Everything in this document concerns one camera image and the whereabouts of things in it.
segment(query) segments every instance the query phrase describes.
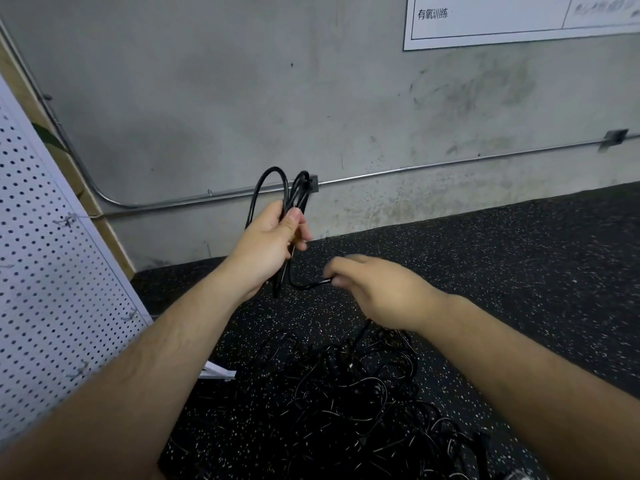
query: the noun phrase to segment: green leaf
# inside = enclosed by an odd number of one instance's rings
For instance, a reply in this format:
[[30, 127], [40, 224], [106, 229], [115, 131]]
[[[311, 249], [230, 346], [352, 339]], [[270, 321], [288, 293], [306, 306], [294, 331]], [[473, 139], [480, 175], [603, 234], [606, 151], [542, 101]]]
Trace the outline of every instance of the green leaf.
[[37, 123], [32, 123], [32, 125], [33, 125], [33, 129], [36, 130], [36, 133], [38, 134], [38, 136], [40, 137], [40, 139], [44, 144], [50, 144], [52, 146], [55, 146], [57, 149], [62, 150], [65, 153], [69, 152], [69, 150], [65, 148], [65, 145], [60, 143], [60, 140], [56, 138], [51, 131], [44, 128], [44, 126], [40, 126]]

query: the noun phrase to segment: poster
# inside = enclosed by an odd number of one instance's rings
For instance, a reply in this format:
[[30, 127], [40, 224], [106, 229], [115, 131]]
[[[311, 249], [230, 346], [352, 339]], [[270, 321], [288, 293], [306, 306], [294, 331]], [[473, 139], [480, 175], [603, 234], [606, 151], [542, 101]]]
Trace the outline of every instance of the poster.
[[640, 0], [408, 0], [404, 49], [640, 31]]

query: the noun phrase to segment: power cord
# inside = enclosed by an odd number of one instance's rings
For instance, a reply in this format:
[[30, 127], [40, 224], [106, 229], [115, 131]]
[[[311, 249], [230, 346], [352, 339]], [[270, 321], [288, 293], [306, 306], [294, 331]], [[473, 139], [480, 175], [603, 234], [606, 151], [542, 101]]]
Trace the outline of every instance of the power cord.
[[[309, 196], [312, 193], [318, 192], [318, 179], [316, 175], [309, 175], [308, 171], [301, 171], [296, 179], [291, 184], [291, 188], [289, 188], [289, 181], [287, 176], [285, 175], [282, 168], [277, 166], [272, 166], [267, 171], [265, 171], [258, 183], [253, 190], [253, 196], [251, 198], [251, 205], [249, 206], [249, 215], [246, 218], [246, 224], [244, 228], [249, 227], [249, 224], [253, 221], [253, 213], [255, 211], [255, 202], [258, 200], [258, 194], [260, 193], [260, 188], [262, 187], [265, 179], [272, 173], [276, 172], [280, 178], [282, 179], [282, 191], [283, 191], [283, 206], [282, 213], [280, 215], [280, 220], [286, 215], [289, 209], [293, 207], [297, 207], [305, 213], [305, 209], [307, 208], [307, 201], [309, 200]], [[311, 290], [316, 286], [325, 285], [331, 283], [331, 278], [327, 278], [324, 280], [311, 282], [308, 284], [300, 284], [295, 282], [293, 278], [293, 254], [295, 252], [295, 247], [291, 246], [289, 249], [291, 253], [291, 259], [285, 261], [280, 270], [274, 274], [271, 279], [272, 288], [273, 288], [273, 297], [277, 298], [280, 295], [280, 291], [282, 290], [282, 286], [285, 281], [285, 277], [292, 288], [296, 290]]]

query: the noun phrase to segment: concrete wall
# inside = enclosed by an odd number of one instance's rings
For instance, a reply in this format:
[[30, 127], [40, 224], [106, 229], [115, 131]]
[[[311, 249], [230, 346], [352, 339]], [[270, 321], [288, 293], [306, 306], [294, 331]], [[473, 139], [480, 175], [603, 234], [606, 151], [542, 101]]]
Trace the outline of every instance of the concrete wall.
[[[640, 131], [640, 36], [403, 52], [406, 0], [0, 0], [101, 188], [148, 202]], [[640, 180], [640, 143], [327, 187], [316, 236]], [[137, 268], [229, 252], [248, 200], [113, 222]]]

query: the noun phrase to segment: left hand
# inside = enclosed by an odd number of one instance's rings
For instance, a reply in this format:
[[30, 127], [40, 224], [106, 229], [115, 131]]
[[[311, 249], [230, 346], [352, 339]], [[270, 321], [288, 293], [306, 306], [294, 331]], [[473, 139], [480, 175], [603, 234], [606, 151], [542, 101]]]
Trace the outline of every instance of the left hand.
[[255, 295], [262, 284], [272, 277], [291, 258], [290, 245], [297, 250], [307, 249], [311, 233], [302, 211], [293, 208], [282, 221], [282, 201], [271, 202], [244, 231], [236, 249], [219, 266], [239, 287], [242, 299]]

